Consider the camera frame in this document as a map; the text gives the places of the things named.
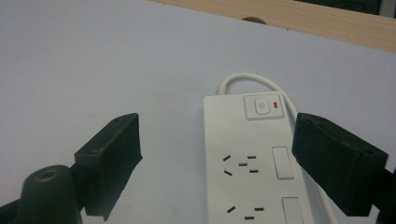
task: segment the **black object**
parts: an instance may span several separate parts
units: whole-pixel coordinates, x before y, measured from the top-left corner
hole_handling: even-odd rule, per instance
[[[0,223],[82,223],[80,210],[105,220],[142,160],[137,114],[113,119],[75,154],[26,178],[21,198],[0,208]]]
[[[336,7],[350,11],[379,14],[381,0],[296,0],[325,7]]]
[[[366,217],[374,204],[387,220],[379,223],[396,223],[391,221],[396,175],[385,169],[387,153],[327,119],[303,113],[297,116],[292,153],[347,216]]]

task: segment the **wooden plank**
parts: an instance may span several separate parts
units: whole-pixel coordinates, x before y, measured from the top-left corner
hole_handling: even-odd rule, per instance
[[[396,20],[290,0],[153,0],[396,52]]]

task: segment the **white cable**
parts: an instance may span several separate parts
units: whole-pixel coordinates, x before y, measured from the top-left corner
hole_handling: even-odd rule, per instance
[[[274,81],[268,79],[267,77],[262,77],[262,76],[252,74],[252,73],[233,74],[229,77],[226,77],[221,82],[221,84],[219,86],[218,94],[219,95],[226,94],[228,85],[231,82],[233,82],[234,80],[240,79],[240,78],[247,78],[247,79],[255,80],[255,81],[258,81],[258,82],[270,87],[274,91],[282,92],[284,99],[285,99],[286,106],[288,107],[289,112],[293,116],[294,121],[296,121],[298,111],[297,111],[296,106],[294,105],[294,102],[278,85],[276,85],[276,83]],[[330,200],[329,200],[329,197],[326,195],[326,192],[318,184],[317,184],[317,190],[318,190],[321,202],[323,204],[324,210],[326,212],[327,219],[329,219],[330,224],[338,224],[337,217],[334,214],[334,210],[332,210],[332,205],[330,204]]]

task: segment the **white table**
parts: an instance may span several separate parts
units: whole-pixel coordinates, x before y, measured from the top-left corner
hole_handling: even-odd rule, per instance
[[[396,54],[147,1],[1,1],[0,204],[136,112],[144,159],[107,223],[206,223],[203,97],[236,72],[271,78],[301,111],[387,151],[394,169]],[[247,91],[267,89],[230,88]],[[340,223],[376,213],[336,209]]]

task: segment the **white power strip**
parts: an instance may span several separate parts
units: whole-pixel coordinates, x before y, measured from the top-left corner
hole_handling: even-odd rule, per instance
[[[313,224],[282,93],[205,98],[209,224]]]

